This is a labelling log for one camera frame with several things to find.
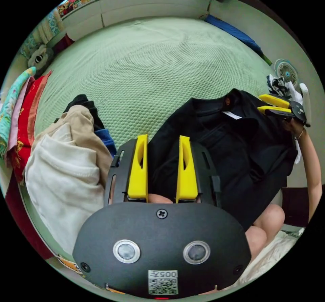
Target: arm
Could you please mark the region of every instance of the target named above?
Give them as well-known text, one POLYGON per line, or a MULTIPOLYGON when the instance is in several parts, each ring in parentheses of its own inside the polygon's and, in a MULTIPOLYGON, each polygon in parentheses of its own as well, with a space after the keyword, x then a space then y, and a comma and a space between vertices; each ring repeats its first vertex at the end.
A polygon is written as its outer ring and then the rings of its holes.
POLYGON ((309 199, 308 221, 310 221, 322 196, 321 166, 314 145, 304 127, 293 119, 290 123, 285 123, 284 127, 290 130, 296 138, 300 136, 298 143, 301 149, 307 178, 309 199))

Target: leg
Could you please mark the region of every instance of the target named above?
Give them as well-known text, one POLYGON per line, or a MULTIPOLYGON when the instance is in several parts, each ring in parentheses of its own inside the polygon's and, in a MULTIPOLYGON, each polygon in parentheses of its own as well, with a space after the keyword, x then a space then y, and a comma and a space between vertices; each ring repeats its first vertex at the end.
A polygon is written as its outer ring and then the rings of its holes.
POLYGON ((267 246, 281 230, 284 223, 284 211, 279 205, 270 204, 254 222, 254 225, 265 231, 267 246))
POLYGON ((252 262, 266 246, 267 235, 264 230, 257 226, 251 226, 245 234, 248 245, 250 247, 252 262))

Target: bedsheet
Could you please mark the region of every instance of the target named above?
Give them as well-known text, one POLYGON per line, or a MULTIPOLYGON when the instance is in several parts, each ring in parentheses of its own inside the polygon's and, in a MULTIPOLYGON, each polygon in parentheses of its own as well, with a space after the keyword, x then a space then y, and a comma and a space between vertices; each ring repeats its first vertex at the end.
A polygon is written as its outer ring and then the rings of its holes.
POLYGON ((265 274, 290 251, 296 241, 297 238, 280 231, 273 241, 248 265, 237 282, 227 289, 249 283, 265 274))
POLYGON ((189 98, 231 89, 268 93, 268 64, 244 43, 202 20, 149 18, 92 33, 60 53, 39 102, 35 136, 86 94, 118 148, 149 140, 189 98))

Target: fan grille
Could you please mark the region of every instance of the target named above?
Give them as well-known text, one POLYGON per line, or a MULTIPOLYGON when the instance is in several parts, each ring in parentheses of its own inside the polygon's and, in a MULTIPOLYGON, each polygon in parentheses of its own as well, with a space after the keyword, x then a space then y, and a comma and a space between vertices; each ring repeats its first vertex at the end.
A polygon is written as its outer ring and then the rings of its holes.
POLYGON ((296 71, 286 63, 281 63, 279 65, 277 74, 282 76, 286 83, 292 82, 293 85, 297 83, 298 76, 296 71))

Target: stuffed toy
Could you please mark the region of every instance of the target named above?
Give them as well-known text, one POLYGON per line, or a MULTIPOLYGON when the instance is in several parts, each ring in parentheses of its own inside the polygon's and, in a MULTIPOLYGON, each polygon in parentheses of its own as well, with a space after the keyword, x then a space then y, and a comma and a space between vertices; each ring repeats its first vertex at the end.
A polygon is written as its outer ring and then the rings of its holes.
POLYGON ((41 44, 28 60, 28 67, 35 67, 35 76, 41 76, 52 62, 53 57, 53 50, 51 48, 47 48, 45 44, 41 44))

